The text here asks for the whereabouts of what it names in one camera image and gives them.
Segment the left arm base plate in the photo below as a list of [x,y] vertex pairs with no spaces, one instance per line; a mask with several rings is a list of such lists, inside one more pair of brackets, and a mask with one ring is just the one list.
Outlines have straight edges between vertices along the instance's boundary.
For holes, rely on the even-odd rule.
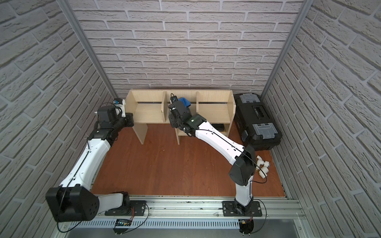
[[105,216],[138,216],[143,217],[146,212],[145,200],[132,200],[119,208],[111,209],[105,212]]

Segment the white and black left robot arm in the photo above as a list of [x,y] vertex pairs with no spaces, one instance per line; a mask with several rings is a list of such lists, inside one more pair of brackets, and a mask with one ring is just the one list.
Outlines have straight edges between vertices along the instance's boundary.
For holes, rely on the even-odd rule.
[[86,146],[68,176],[45,197],[56,222],[91,221],[97,214],[123,206],[125,194],[95,195],[91,183],[119,132],[133,127],[133,114],[125,111],[118,98],[97,110],[98,120],[86,140]]

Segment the light wooden bookshelf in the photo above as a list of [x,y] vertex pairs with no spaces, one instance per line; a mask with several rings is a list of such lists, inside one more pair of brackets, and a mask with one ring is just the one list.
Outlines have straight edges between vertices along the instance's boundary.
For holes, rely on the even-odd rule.
[[141,144],[144,144],[148,124],[170,123],[168,105],[171,94],[189,100],[192,114],[200,114],[211,124],[223,124],[222,134],[229,135],[236,113],[236,103],[231,90],[130,90],[125,100],[125,110],[133,114],[133,130]]

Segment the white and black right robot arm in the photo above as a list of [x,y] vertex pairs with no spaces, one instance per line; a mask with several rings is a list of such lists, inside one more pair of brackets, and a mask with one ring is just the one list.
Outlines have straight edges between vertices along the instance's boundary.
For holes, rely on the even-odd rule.
[[251,183],[256,170],[255,150],[230,140],[201,115],[192,115],[183,99],[172,96],[170,101],[171,127],[206,142],[232,165],[229,177],[236,184],[235,213],[247,216],[253,202]]

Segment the black round connector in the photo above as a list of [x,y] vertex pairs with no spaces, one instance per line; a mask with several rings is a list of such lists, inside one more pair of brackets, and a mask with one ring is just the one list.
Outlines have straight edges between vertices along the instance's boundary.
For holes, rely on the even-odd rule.
[[254,229],[254,221],[250,219],[239,220],[239,232],[242,235],[250,235]]

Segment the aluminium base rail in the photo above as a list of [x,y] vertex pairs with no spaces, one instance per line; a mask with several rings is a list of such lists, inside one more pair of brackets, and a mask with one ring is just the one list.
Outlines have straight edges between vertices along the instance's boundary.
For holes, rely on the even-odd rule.
[[[117,234],[138,229],[239,229],[239,220],[254,221],[254,230],[260,229],[270,220],[304,219],[305,214],[296,200],[284,198],[256,198],[262,209],[261,217],[224,217],[222,201],[233,201],[231,197],[155,197],[132,196],[132,200],[145,200],[146,212],[138,216],[105,216],[100,213],[91,221],[59,224],[62,231],[76,228],[110,228]],[[129,227],[116,227],[117,219],[132,220]]]

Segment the small green circuit board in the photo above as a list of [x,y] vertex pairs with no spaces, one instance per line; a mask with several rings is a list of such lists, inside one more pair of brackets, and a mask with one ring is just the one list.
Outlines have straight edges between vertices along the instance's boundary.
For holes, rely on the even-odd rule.
[[115,222],[115,228],[116,227],[129,227],[133,223],[132,220],[128,219],[117,219]]

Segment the black plastic toolbox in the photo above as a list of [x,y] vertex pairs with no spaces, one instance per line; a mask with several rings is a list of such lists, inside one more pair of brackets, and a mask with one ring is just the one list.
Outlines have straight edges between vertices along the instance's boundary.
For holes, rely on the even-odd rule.
[[256,151],[271,150],[281,142],[282,133],[265,110],[259,96],[253,93],[234,95],[235,123],[245,146]]

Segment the black book with gold lettering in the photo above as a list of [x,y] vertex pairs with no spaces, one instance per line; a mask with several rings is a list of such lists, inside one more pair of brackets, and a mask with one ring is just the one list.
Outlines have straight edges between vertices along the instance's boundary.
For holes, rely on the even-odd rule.
[[225,131],[225,124],[211,124],[218,131]]

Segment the blue and grey microfibre cloth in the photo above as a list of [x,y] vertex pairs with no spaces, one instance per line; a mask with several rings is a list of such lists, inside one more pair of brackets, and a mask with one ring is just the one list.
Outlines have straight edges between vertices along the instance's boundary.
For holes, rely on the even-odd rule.
[[179,101],[181,101],[186,108],[188,108],[191,105],[191,102],[184,97],[179,98]]

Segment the white plastic pipe fitting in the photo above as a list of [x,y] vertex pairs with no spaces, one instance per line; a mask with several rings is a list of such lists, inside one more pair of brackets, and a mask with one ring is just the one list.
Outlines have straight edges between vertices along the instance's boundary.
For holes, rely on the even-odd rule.
[[256,170],[259,172],[261,178],[266,179],[269,172],[269,161],[264,161],[261,156],[257,156]]

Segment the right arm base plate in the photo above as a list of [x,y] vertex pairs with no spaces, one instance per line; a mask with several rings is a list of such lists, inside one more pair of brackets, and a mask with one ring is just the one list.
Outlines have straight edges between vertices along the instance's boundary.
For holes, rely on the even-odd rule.
[[262,209],[258,201],[250,201],[243,206],[236,200],[222,201],[222,211],[224,217],[261,217]]

